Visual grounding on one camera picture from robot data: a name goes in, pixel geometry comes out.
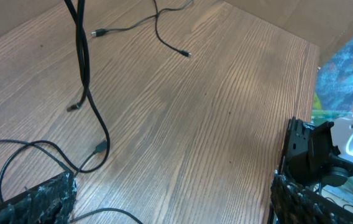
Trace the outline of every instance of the table top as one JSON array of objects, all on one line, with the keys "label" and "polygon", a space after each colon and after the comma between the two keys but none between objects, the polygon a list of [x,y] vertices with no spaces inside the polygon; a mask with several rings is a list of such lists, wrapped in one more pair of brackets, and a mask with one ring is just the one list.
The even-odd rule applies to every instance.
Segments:
[{"label": "table top", "polygon": [[[152,1],[92,0],[84,27],[127,27],[154,13]],[[161,44],[153,19],[88,39],[90,88],[111,153],[77,177],[73,216],[114,207],[144,223],[264,222],[288,119],[310,120],[318,47],[223,1],[166,12],[158,29],[193,56]],[[89,104],[66,112],[82,91],[74,38],[64,4],[0,38],[0,139],[47,139],[81,164],[104,134]],[[0,169],[19,147],[0,144]],[[29,149],[9,166],[4,199],[60,172]],[[134,221],[104,212],[80,222]]]}]

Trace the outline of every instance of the cable connector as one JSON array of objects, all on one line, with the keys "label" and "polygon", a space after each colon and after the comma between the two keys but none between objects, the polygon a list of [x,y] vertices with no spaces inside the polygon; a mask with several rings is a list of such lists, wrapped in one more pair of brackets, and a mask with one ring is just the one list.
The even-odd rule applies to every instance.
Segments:
[{"label": "cable connector", "polygon": [[103,140],[101,143],[99,143],[94,151],[94,154],[101,153],[105,151],[108,148],[108,142],[106,140]]},{"label": "cable connector", "polygon": [[97,29],[94,32],[91,33],[93,37],[100,37],[105,35],[108,32],[107,29]]},{"label": "cable connector", "polygon": [[71,111],[73,111],[73,110],[78,110],[78,109],[80,109],[80,108],[81,108],[81,105],[80,105],[79,103],[76,103],[75,105],[69,106],[66,110],[67,110],[68,112],[71,112]]},{"label": "cable connector", "polygon": [[191,57],[191,53],[190,53],[190,52],[187,52],[187,51],[185,51],[185,50],[181,50],[181,51],[179,51],[179,53],[182,54],[182,55],[185,56],[185,57]]}]

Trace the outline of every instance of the beige wall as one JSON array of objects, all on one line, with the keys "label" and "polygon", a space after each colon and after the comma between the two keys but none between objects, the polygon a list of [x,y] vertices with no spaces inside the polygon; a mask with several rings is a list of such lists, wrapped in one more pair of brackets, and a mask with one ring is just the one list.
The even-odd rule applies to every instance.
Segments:
[{"label": "beige wall", "polygon": [[0,36],[62,0],[0,0]]},{"label": "beige wall", "polygon": [[320,47],[326,63],[353,37],[353,0],[226,0]]}]

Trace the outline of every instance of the wooden table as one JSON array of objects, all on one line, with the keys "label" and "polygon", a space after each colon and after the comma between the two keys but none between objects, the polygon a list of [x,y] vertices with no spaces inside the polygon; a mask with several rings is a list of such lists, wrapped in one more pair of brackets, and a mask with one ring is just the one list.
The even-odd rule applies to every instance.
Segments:
[{"label": "wooden table", "polygon": [[[154,12],[149,0],[88,1],[85,30]],[[213,0],[162,14],[159,32],[192,58],[162,45],[153,20],[88,40],[91,91],[112,148],[99,171],[78,177],[73,215],[116,207],[144,223],[264,222],[287,121],[311,116],[318,47]],[[65,109],[82,91],[74,36],[59,4],[0,38],[0,139],[48,139],[81,164],[104,134],[87,103]],[[18,147],[0,144],[0,169]],[[60,172],[30,149],[10,165],[4,199]],[[133,223],[114,212],[80,222]]]}]

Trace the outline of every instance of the hanging cable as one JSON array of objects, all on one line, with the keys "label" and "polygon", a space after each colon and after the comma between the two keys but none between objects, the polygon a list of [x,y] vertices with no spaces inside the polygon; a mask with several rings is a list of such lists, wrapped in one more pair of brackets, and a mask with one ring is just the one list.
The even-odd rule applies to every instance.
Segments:
[{"label": "hanging cable", "polygon": [[105,34],[107,34],[108,32],[120,32],[120,31],[127,31],[127,30],[131,30],[139,25],[141,25],[141,23],[151,19],[151,18],[155,18],[155,33],[156,33],[156,36],[157,36],[157,39],[159,41],[161,41],[161,43],[163,43],[164,45],[166,45],[167,47],[171,48],[172,50],[178,52],[179,54],[182,54],[183,56],[186,56],[186,57],[190,57],[191,56],[191,53],[188,52],[188,51],[185,51],[185,50],[180,50],[180,49],[177,49],[175,47],[172,47],[171,45],[169,45],[168,43],[166,43],[161,37],[160,37],[160,34],[158,33],[158,28],[157,28],[157,22],[158,22],[158,17],[160,16],[161,13],[165,12],[165,11],[179,11],[179,10],[183,10],[185,9],[186,7],[188,7],[191,3],[193,2],[193,0],[189,0],[187,3],[185,3],[183,6],[179,7],[179,8],[165,8],[165,9],[162,9],[162,10],[158,10],[158,7],[157,7],[157,2],[156,0],[154,0],[154,4],[155,4],[155,8],[156,8],[156,14],[155,15],[151,15],[151,16],[148,16],[146,17],[145,19],[142,19],[141,21],[135,23],[134,25],[130,26],[130,27],[127,27],[127,28],[113,28],[113,29],[97,29],[95,30],[94,32],[91,33],[91,35],[93,37],[101,37]]}]

